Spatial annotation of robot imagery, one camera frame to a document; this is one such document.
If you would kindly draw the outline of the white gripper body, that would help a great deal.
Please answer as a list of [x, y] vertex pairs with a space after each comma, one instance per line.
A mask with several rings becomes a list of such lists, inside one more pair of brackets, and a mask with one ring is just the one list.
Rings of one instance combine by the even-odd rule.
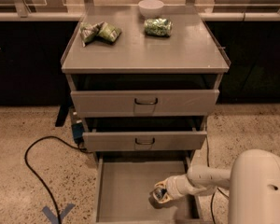
[[169, 200], [178, 200], [186, 195], [198, 195], [205, 191], [205, 187], [195, 187], [186, 175], [170, 176], [165, 181], [166, 195]]

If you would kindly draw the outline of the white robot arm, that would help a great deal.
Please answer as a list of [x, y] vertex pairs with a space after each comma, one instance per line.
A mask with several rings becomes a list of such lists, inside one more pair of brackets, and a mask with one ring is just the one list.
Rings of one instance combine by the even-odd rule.
[[155, 184], [153, 197], [168, 203], [218, 188], [229, 192], [229, 224], [280, 224], [280, 157], [260, 149], [241, 153], [230, 170], [191, 165]]

